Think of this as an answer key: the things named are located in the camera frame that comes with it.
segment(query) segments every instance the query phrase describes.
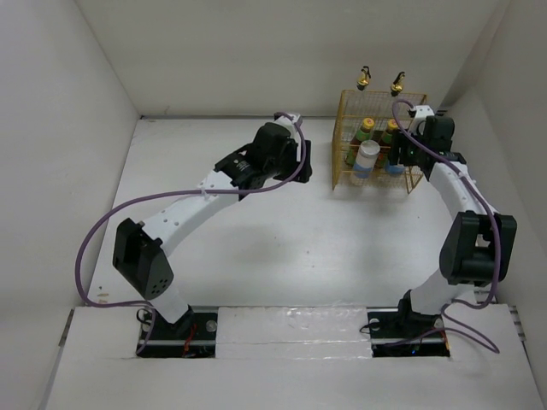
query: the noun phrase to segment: white wall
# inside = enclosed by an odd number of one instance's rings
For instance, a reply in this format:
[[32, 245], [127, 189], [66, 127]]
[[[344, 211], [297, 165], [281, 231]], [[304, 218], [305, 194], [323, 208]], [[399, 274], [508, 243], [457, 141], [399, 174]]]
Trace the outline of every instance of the white wall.
[[441, 103], [442, 108], [452, 107], [452, 105], [466, 93], [469, 87], [474, 86], [477, 82], [482, 67], [485, 64], [485, 59], [488, 56], [492, 40], [497, 33], [499, 24], [505, 15], [505, 10], [510, 1], [511, 0], [500, 0], [497, 4], [496, 9], [490, 16], [490, 19], [486, 22], [479, 38], [477, 38], [471, 52], [463, 63], [462, 68], [460, 68], [460, 72], [457, 74], [454, 82], [444, 96], [443, 102]]
[[[36, 407], [137, 113], [73, 0], [0, 1], [0, 407]], [[85, 281], [97, 256], [92, 246]]]
[[450, 111], [455, 146], [485, 196], [518, 231], [500, 299], [515, 304], [539, 390], [547, 401], [547, 2], [512, 0], [477, 84]]
[[336, 113], [406, 71], [438, 106], [498, 0], [77, 0], [141, 114]]

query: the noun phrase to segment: white table surface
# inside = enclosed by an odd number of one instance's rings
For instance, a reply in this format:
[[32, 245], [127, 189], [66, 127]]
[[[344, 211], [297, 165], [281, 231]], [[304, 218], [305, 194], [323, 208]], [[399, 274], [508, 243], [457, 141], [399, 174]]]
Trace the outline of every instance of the white table surface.
[[70, 307], [6, 301], [1, 311], [0, 408], [43, 410]]
[[450, 358], [378, 359], [363, 307], [224, 307], [201, 360], [135, 358], [135, 310], [76, 309], [48, 410], [543, 409], [504, 305], [449, 310], [500, 355], [449, 333]]
[[[265, 121], [140, 120], [115, 204], [194, 188], [218, 160], [252, 141]], [[333, 124], [304, 119], [312, 141], [309, 183], [245, 198], [193, 232], [170, 257], [176, 284], [191, 305], [391, 306], [435, 271], [451, 225], [438, 193], [425, 180], [409, 196], [405, 190], [342, 185], [332, 191]], [[139, 204], [112, 218], [91, 299], [138, 297], [112, 267], [115, 228], [172, 200]]]

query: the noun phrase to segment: wire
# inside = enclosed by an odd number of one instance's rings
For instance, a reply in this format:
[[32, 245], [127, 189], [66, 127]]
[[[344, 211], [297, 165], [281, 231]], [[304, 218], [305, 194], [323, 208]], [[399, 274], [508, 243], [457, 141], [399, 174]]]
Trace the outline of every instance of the wire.
[[[401, 121], [397, 117], [397, 105], [399, 103], [406, 104], [409, 107], [414, 108], [413, 103], [411, 103], [408, 100], [404, 100], [404, 99], [397, 99], [393, 103], [393, 105], [391, 106], [391, 112], [393, 113], [393, 119], [397, 123], [397, 125], [399, 127], [399, 131], [402, 132], [403, 135], [412, 144], [414, 144], [419, 149], [421, 149], [422, 151], [426, 152], [427, 154], [429, 154], [430, 156], [435, 158], [437, 161], [442, 162], [443, 164], [445, 164], [456, 175], [460, 175], [461, 171], [458, 167], [456, 167], [452, 162], [448, 161], [443, 156], [439, 155], [435, 151], [427, 148], [427, 146], [425, 146], [424, 144], [417, 141], [414, 137], [412, 137], [410, 132], [408, 132], [404, 128], [403, 124], [401, 124]], [[490, 206], [488, 205], [488, 202], [486, 202], [486, 200], [482, 197], [482, 195], [473, 187], [473, 182], [471, 182], [468, 179], [468, 176], [462, 175], [462, 182], [466, 186], [466, 188], [468, 189], [469, 193], [471, 193], [471, 195], [473, 195], [477, 199], [477, 201], [480, 203], [480, 205], [485, 209], [486, 215], [488, 215], [488, 220], [491, 223], [491, 229], [492, 229], [492, 233], [493, 233], [493, 237], [494, 237], [494, 273], [492, 275], [490, 291], [488, 292], [488, 296], [486, 297], [486, 299], [482, 303], [480, 303], [478, 305], [474, 305], [474, 304], [469, 303], [467, 301], [464, 301], [462, 299], [454, 299], [452, 301], [452, 303], [460, 303], [464, 306], [467, 306], [468, 308], [472, 308], [472, 309], [475, 309], [475, 310], [480, 310], [480, 309], [486, 308], [492, 302], [492, 300], [494, 299], [494, 296], [496, 295], [497, 285], [499, 284], [499, 273], [500, 273], [501, 261], [502, 261], [502, 245], [501, 245], [501, 238], [500, 238], [500, 234], [499, 234], [499, 229], [497, 228], [497, 222], [496, 222], [496, 219], [494, 218], [494, 214], [492, 213], [492, 211], [490, 209]], [[456, 320], [456, 319], [450, 317], [448, 314], [446, 314], [446, 309], [448, 308], [448, 306], [450, 306], [450, 304], [446, 304], [441, 308], [441, 315], [442, 316], [444, 316], [447, 320], [450, 320], [450, 321], [456, 323], [457, 325], [459, 325], [459, 326], [461, 326], [461, 327], [463, 327], [463, 328], [465, 328], [469, 331], [472, 331], [473, 333], [475, 333], [476, 335], [481, 337], [484, 341], [486, 341], [486, 343], [488, 343], [488, 344], [483, 343], [482, 341], [480, 341], [479, 339], [477, 339], [476, 337], [474, 337], [472, 335], [469, 335], [465, 331], [461, 331], [459, 329], [455, 329], [455, 328], [451, 328], [451, 327], [439, 327], [439, 328], [436, 328], [436, 329], [431, 329], [430, 331], [426, 331], [425, 333], [423, 333], [423, 334], [421, 334], [417, 337], [413, 337], [411, 339], [405, 339], [405, 340], [402, 340], [402, 341], [396, 342], [396, 343], [389, 343], [390, 346], [399, 346], [401, 344], [413, 342], [414, 340], [429, 336], [433, 333], [440, 332], [440, 331], [452, 331], [452, 332], [458, 333], [462, 336], [465, 336], [465, 337], [473, 340], [474, 342], [480, 344], [485, 349], [488, 349], [488, 350], [490, 350], [491, 352], [493, 352], [495, 354], [499, 354], [499, 348], [485, 334], [481, 333], [480, 331], [477, 331], [476, 329], [474, 329], [470, 325], [466, 325], [466, 324], [462, 323], [461, 321]]]
[[[140, 316], [140, 313], [141, 312], [144, 312], [144, 316], [141, 318]], [[152, 313], [150, 312], [150, 310], [147, 310], [145, 309], [144, 307], [140, 308], [138, 311], [137, 311], [137, 320], [143, 324], [143, 325], [147, 325], [147, 326], [150, 326], [150, 322], [147, 320], [147, 316], [152, 316]]]
[[284, 112], [278, 112], [275, 113], [274, 116], [277, 117], [286, 117], [291, 121], [291, 123], [294, 125], [295, 129], [297, 130], [297, 133], [300, 137], [300, 146], [301, 146], [301, 155], [300, 155], [300, 163], [297, 166], [297, 169], [292, 173], [289, 178], [284, 179], [283, 181], [274, 184], [269, 187], [254, 189], [254, 190], [173, 190], [169, 192], [162, 192], [159, 194], [154, 195], [148, 195], [148, 196], [141, 196], [138, 198], [133, 198], [130, 201], [123, 202], [120, 205], [110, 209], [105, 215], [103, 215], [96, 223], [91, 227], [91, 229], [87, 232], [87, 234], [84, 237], [84, 240], [82, 241], [82, 244], [79, 246], [78, 254], [76, 255], [76, 261], [74, 263], [74, 281], [76, 283], [76, 290], [78, 291], [78, 295], [80, 299], [86, 304], [87, 306], [91, 306], [94, 308], [117, 308], [117, 307], [142, 307], [142, 308], [148, 308], [150, 309], [150, 312], [152, 314], [152, 318], [150, 320], [150, 328], [148, 332], [146, 333], [146, 336], [144, 337], [143, 344], [137, 349], [137, 354], [141, 353], [144, 348], [146, 347], [146, 343], [150, 340], [150, 336], [152, 334], [152, 329], [154, 328], [154, 324], [156, 322], [156, 310], [152, 306], [152, 304], [148, 301], [127, 301], [127, 302], [115, 302], [115, 303], [97, 303], [92, 301], [86, 294], [84, 290], [84, 285], [82, 284], [82, 260], [84, 259], [84, 253], [85, 249], [89, 245], [89, 242], [93, 238], [93, 236], [97, 233], [99, 228], [107, 222], [113, 215], [120, 212], [122, 209], [125, 209], [131, 205], [134, 205], [136, 203], [141, 202], [147, 202], [152, 201], [155, 199], [160, 198], [166, 198], [169, 196], [185, 196], [185, 195], [202, 195], [203, 193], [207, 194], [229, 194], [229, 195], [250, 195], [250, 194], [260, 194], [263, 192], [270, 192], [272, 190], [277, 190], [281, 188], [282, 186], [288, 184], [291, 182], [302, 170], [304, 166], [304, 162], [306, 159], [306, 155], [308, 153], [306, 152], [306, 141], [304, 138], [304, 134], [302, 132], [301, 124], [302, 124], [302, 118], [298, 121], [293, 121], [294, 118]]
[[191, 326], [190, 336], [188, 336], [188, 338], [186, 339], [186, 342], [185, 342], [185, 348], [184, 348], [184, 351], [183, 351], [183, 354], [182, 354], [183, 357], [185, 357], [188, 354], [188, 351], [190, 350], [190, 342], [192, 341], [192, 339], [196, 335], [196, 330], [197, 330], [197, 325], [194, 323]]

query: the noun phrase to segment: brass valve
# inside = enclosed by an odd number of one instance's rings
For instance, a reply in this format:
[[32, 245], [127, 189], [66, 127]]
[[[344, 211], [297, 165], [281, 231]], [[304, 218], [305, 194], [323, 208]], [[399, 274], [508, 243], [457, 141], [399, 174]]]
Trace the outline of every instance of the brass valve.
[[370, 68], [368, 68], [368, 66], [362, 66], [361, 74], [357, 79], [357, 90], [364, 91], [370, 83], [371, 78], [372, 75], [370, 75]]
[[405, 73], [402, 71], [399, 73], [395, 81], [393, 81], [393, 84], [391, 84], [391, 96], [396, 97], [398, 96], [401, 91], [403, 91], [403, 80], [404, 80]]

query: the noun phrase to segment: robotic arm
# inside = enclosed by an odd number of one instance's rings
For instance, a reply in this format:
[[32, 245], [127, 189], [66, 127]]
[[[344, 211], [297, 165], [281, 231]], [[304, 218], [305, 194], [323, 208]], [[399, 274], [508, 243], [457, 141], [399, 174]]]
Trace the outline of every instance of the robotic arm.
[[[292, 121], [300, 121], [294, 115]], [[203, 222], [236, 202], [251, 190], [262, 188], [269, 178], [284, 180], [300, 164], [299, 139], [291, 120], [279, 117], [256, 133], [252, 143], [216, 163], [215, 169], [198, 185], [201, 195], [182, 198], [148, 219], [135, 223], [126, 219], [116, 231], [113, 264], [135, 290], [159, 313], [156, 326], [175, 337], [187, 334], [193, 311], [173, 284], [168, 257]], [[307, 183], [311, 176], [311, 142], [294, 181]], [[217, 195], [218, 190], [234, 191]]]
[[[444, 305], [476, 286], [490, 284], [495, 268], [491, 222], [481, 203], [462, 182], [462, 177], [472, 181], [463, 156], [450, 151], [454, 121], [436, 116], [429, 106], [416, 106], [410, 114], [414, 118], [408, 131], [419, 143], [452, 162], [459, 173], [421, 150], [400, 132], [393, 138], [389, 161], [392, 165], [420, 167], [439, 192], [454, 222], [441, 249], [437, 271], [424, 284], [406, 292], [396, 311], [369, 313], [369, 324], [371, 318], [377, 322], [371, 326], [373, 340], [375, 337], [377, 340], [406, 339], [431, 330]], [[490, 204], [488, 206], [500, 232], [501, 281], [507, 274], [516, 221], [510, 215], [499, 214]]]

